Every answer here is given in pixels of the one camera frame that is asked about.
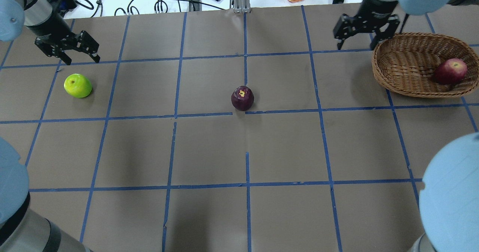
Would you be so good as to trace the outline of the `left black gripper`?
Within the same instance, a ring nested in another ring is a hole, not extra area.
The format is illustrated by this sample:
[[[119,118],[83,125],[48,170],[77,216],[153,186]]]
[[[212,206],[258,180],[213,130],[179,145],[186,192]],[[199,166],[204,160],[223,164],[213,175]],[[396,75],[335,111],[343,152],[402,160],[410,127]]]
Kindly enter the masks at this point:
[[[48,23],[44,22],[34,26],[36,39],[34,44],[43,52],[51,57],[55,56],[67,66],[70,66],[72,59],[65,50],[75,50],[87,54],[95,63],[100,62],[98,55],[99,43],[85,30],[75,34],[64,22]]]

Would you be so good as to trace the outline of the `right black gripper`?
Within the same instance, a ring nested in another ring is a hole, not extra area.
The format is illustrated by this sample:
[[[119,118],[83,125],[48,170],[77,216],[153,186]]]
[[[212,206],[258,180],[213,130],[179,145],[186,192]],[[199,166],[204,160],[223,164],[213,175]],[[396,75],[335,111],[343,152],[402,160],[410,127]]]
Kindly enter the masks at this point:
[[[370,49],[374,50],[381,42],[391,39],[400,25],[398,15],[373,12],[365,15],[349,16],[343,13],[333,29],[337,49],[341,50],[345,40],[359,33],[372,34]]]

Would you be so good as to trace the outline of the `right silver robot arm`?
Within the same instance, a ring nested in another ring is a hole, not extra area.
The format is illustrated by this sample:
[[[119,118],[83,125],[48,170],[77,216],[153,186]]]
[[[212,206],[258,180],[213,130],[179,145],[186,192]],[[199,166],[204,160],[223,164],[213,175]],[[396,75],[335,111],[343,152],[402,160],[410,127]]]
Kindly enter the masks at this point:
[[[393,13],[397,6],[405,12],[405,20],[411,15],[424,15],[435,12],[444,5],[469,6],[477,5],[478,0],[362,0],[357,14],[349,16],[342,14],[333,29],[337,39],[337,49],[341,50],[346,39],[356,34],[373,34],[370,49],[375,49],[378,43],[391,39],[398,28],[405,22]]]

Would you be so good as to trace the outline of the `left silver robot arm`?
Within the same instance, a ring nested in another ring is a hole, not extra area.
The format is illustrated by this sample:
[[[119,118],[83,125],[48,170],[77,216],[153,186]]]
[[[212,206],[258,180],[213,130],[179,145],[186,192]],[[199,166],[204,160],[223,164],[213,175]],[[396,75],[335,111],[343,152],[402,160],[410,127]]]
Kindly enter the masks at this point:
[[[58,12],[59,6],[50,0],[0,0],[1,41],[17,39],[26,27],[36,35],[35,45],[48,57],[70,65],[72,59],[65,51],[74,50],[99,63],[99,43],[87,31],[73,33]]]

